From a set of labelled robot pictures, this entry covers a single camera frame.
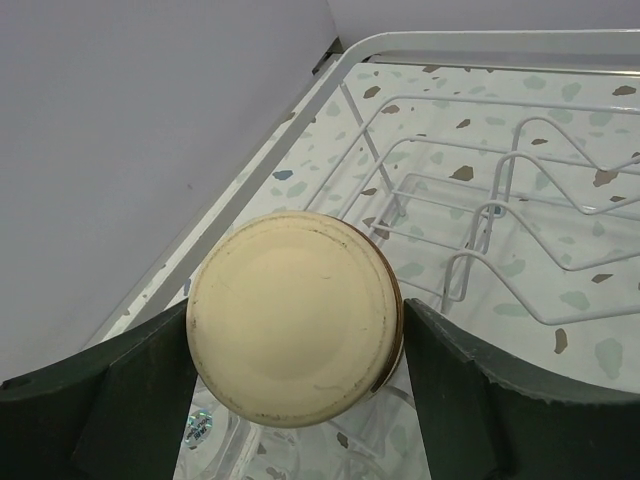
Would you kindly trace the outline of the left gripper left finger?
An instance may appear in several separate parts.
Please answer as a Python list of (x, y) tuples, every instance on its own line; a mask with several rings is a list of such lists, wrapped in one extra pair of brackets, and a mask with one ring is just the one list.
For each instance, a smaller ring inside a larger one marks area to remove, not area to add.
[(172, 478), (196, 377), (180, 302), (4, 381), (2, 478)]

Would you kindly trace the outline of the white wire dish rack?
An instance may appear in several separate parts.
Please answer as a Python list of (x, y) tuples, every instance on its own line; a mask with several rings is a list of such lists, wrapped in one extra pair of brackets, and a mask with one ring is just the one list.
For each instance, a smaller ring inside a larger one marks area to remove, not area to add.
[(403, 304), (639, 397), (639, 35), (387, 33), (349, 48), (105, 335), (183, 302), (216, 244), (305, 211), (363, 232)]

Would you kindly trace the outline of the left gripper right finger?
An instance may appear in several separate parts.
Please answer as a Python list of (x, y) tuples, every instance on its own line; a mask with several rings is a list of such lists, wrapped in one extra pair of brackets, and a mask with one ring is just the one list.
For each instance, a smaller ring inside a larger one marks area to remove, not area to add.
[(418, 299), (403, 310), (432, 478), (638, 478), (638, 395), (535, 366)]

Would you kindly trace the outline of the clear glass cup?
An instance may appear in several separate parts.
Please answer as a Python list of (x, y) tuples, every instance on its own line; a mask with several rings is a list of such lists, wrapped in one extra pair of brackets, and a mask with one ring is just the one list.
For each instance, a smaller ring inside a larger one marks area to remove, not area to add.
[(196, 384), (177, 479), (427, 479), (412, 397), (386, 387), (313, 427), (252, 424)]

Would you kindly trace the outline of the beige brown ceramic cup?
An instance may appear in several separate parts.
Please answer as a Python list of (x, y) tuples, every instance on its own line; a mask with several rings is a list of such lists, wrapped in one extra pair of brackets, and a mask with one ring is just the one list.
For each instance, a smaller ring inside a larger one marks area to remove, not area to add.
[(403, 353), (401, 291), (381, 250), (335, 217), (283, 211), (219, 241), (186, 333), (211, 394), (256, 424), (299, 428), (374, 396)]

